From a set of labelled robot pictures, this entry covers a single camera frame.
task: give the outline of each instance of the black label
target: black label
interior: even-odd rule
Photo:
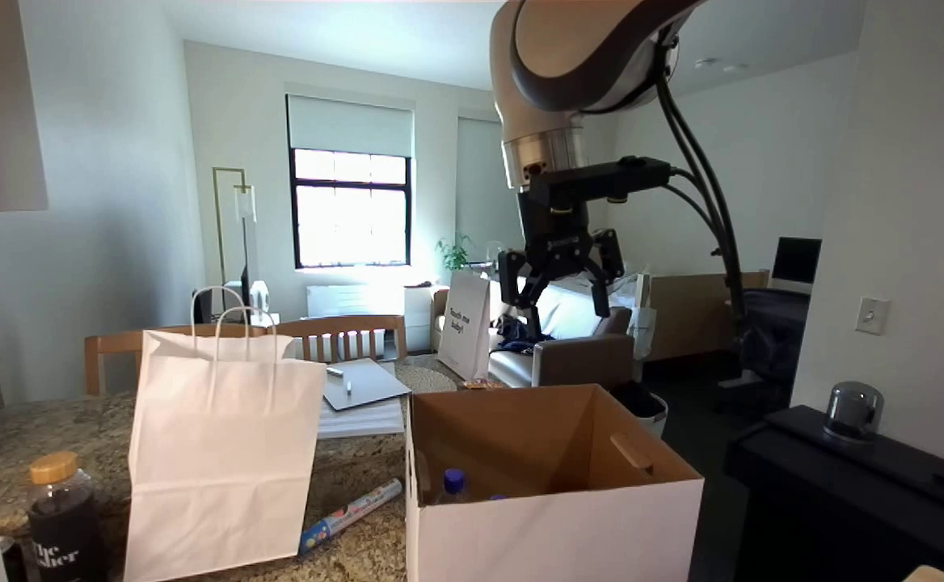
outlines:
[[[43,582],[106,582],[106,554],[94,495],[58,512],[27,512]]]

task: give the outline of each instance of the potted plant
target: potted plant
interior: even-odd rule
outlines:
[[[472,239],[460,232],[454,233],[454,242],[442,238],[436,242],[436,250],[443,255],[443,266],[450,272],[462,270],[469,266],[469,252],[465,249],[466,243]]]

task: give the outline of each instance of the white cardboard box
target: white cardboard box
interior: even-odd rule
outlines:
[[[413,395],[407,458],[413,582],[687,580],[702,477],[598,386]]]

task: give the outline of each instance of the window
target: window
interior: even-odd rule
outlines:
[[[296,268],[410,264],[411,110],[287,95],[286,114]]]
[[[296,268],[406,265],[411,159],[291,149]]]

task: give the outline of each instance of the gray notebook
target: gray notebook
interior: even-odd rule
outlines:
[[[342,378],[336,378],[329,373],[325,381],[325,400],[333,410],[346,410],[411,392],[390,372],[366,358],[341,361],[332,364],[331,368],[343,373]],[[350,383],[350,394],[347,394],[347,382]]]

